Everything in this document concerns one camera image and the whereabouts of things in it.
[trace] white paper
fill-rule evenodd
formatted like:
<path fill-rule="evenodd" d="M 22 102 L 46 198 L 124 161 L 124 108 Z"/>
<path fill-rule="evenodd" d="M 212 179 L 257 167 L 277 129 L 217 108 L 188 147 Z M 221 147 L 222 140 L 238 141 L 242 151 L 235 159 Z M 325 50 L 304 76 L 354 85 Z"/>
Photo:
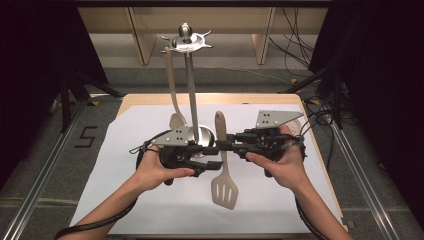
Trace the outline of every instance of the white paper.
<path fill-rule="evenodd" d="M 191 125 L 189 105 L 181 112 Z M 301 111 L 297 104 L 198 105 L 199 124 L 215 130 L 216 111 L 222 111 L 227 133 L 255 127 L 259 110 Z M 87 182 L 71 225 L 75 224 L 111 193 L 135 170 L 136 155 L 128 151 L 169 129 L 172 106 L 137 105 L 109 125 L 93 172 Z M 302 125 L 304 118 L 299 119 Z M 315 188 L 333 214 L 340 215 L 309 133 L 305 135 L 305 168 Z M 220 155 L 202 161 L 221 161 Z M 231 177 L 239 195 L 234 210 L 212 202 L 211 180 L 221 173 L 206 171 L 199 178 L 175 179 L 172 186 L 161 184 L 143 193 L 133 210 L 112 228 L 110 234 L 251 234 L 306 233 L 292 192 L 267 178 L 262 168 L 228 152 Z"/>

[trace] table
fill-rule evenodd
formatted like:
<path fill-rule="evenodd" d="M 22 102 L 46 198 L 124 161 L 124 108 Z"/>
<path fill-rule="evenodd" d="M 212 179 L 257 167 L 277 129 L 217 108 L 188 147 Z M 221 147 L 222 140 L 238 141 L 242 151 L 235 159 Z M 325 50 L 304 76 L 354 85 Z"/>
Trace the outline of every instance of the table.
<path fill-rule="evenodd" d="M 177 98 L 182 113 L 186 115 L 189 111 L 188 94 L 178 94 Z M 213 109 L 223 110 L 229 133 L 246 127 L 246 123 L 238 120 L 235 124 L 235 116 L 242 115 L 240 118 L 243 122 L 248 122 L 247 126 L 254 126 L 256 115 L 250 113 L 257 113 L 258 108 L 290 111 L 298 109 L 305 113 L 300 98 L 294 94 L 203 93 L 197 94 L 197 104 L 200 124 L 206 123 L 207 119 L 211 120 L 208 124 L 213 122 Z M 125 155 L 127 149 L 137 145 L 138 139 L 146 138 L 139 136 L 144 132 L 157 133 L 168 123 L 172 112 L 169 94 L 129 94 L 124 98 L 116 120 L 109 125 L 96 166 L 71 225 L 113 192 L 134 171 L 131 156 Z M 146 122 L 155 124 L 146 126 Z M 341 221 L 342 213 L 312 132 L 305 135 L 305 145 L 308 155 L 305 160 L 306 171 L 333 214 Z M 154 191 L 143 194 L 132 212 L 111 230 L 111 236 L 228 239 L 308 235 L 309 231 L 298 217 L 294 198 L 288 189 L 283 189 L 273 179 L 264 177 L 262 169 L 240 160 L 235 154 L 229 154 L 229 166 L 233 169 L 231 175 L 239 186 L 235 210 L 230 211 L 212 204 L 208 195 L 210 180 L 220 171 L 207 171 L 197 179 L 177 179 L 171 187 L 161 185 Z"/>

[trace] floor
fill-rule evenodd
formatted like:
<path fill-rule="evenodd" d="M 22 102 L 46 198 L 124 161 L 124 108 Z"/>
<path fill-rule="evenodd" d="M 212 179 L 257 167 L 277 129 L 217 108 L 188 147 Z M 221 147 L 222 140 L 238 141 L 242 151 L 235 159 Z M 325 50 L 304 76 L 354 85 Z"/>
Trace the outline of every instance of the floor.
<path fill-rule="evenodd" d="M 160 53 L 167 44 L 164 40 L 158 38 L 149 64 L 141 66 L 131 35 L 98 34 L 91 35 L 91 37 L 113 88 L 123 92 L 168 91 L 164 74 L 164 60 Z M 278 45 L 287 46 L 288 42 L 284 37 L 278 35 L 271 37 Z M 316 36 L 302 36 L 302 39 L 313 47 Z M 211 34 L 206 41 L 214 48 L 202 49 L 193 54 L 195 69 L 203 73 L 199 76 L 199 92 L 275 92 L 276 89 L 284 90 L 289 87 L 284 82 L 290 82 L 292 79 L 301 81 L 304 78 L 295 74 L 311 74 L 302 64 L 291 57 L 286 58 L 286 65 L 292 73 L 287 72 L 284 53 L 273 44 L 268 47 L 265 64 L 258 65 L 249 35 Z M 289 51 L 301 56 L 299 48 L 293 46 L 292 44 Z M 173 55 L 177 73 L 177 92 L 184 91 L 183 84 L 178 82 L 179 76 L 184 74 L 184 60 L 176 53 Z M 226 76 L 230 72 L 243 74 L 242 82 L 237 78 L 227 79 Z M 215 86 L 208 82 L 208 76 L 210 77 L 210 74 L 213 73 L 217 74 L 219 81 L 224 82 L 225 85 Z M 149 78 L 146 77 L 149 76 L 148 74 L 151 76 L 163 75 L 163 79 L 156 77 L 159 79 L 155 80 L 156 82 L 149 81 Z M 317 84 L 310 85 L 298 95 L 302 99 L 313 96 Z M 89 86 L 88 89 L 93 94 L 101 93 Z M 84 182 L 95 164 L 107 126 L 115 118 L 119 105 L 119 100 L 105 98 L 93 101 L 92 104 L 83 107 L 79 120 L 75 123 L 73 132 L 66 141 L 66 147 L 60 154 L 61 157 L 55 164 L 54 171 L 49 176 L 19 239 L 52 239 L 55 232 L 67 226 L 78 204 Z M 311 106 L 311 108 L 317 110 L 319 106 Z M 5 233 L 8 229 L 8 225 L 30 192 L 46 159 L 50 158 L 50 152 L 60 137 L 60 129 L 61 112 L 60 105 L 58 105 L 56 110 L 52 111 L 51 116 L 45 120 L 37 140 L 34 141 L 32 149 L 27 153 L 27 159 L 19 164 L 0 192 L 0 233 Z M 95 140 L 90 143 L 87 139 L 81 139 L 83 131 L 92 131 L 90 133 Z M 320 125 L 316 125 L 313 131 L 323 159 L 327 161 L 331 148 L 331 131 L 328 126 Z M 398 239 L 424 239 L 423 231 L 387 173 L 378 167 L 378 158 L 369 144 L 366 134 L 361 130 L 360 122 L 358 124 L 354 115 L 345 115 L 342 132 L 352 146 L 378 200 L 388 213 L 398 234 Z M 76 148 L 76 146 L 89 144 L 91 144 L 90 147 Z M 334 143 L 331 153 L 329 176 L 351 235 L 355 239 L 388 239 L 380 231 L 373 212 L 337 141 Z"/>

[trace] finger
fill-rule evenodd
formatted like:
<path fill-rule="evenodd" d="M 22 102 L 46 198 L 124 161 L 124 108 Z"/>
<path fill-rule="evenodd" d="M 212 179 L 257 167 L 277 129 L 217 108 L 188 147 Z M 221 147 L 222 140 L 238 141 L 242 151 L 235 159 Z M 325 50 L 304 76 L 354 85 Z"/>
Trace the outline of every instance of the finger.
<path fill-rule="evenodd" d="M 286 124 L 280 125 L 280 133 L 292 135 L 290 128 Z"/>
<path fill-rule="evenodd" d="M 175 168 L 175 169 L 166 169 L 165 170 L 165 178 L 182 178 L 188 177 L 194 174 L 194 170 L 190 168 Z"/>
<path fill-rule="evenodd" d="M 272 169 L 273 166 L 274 166 L 273 161 L 269 160 L 268 158 L 266 158 L 262 155 L 256 154 L 256 153 L 248 152 L 248 153 L 246 153 L 246 158 L 249 159 L 254 164 L 256 164 L 260 167 L 263 167 L 268 171 L 270 171 L 270 169 Z"/>

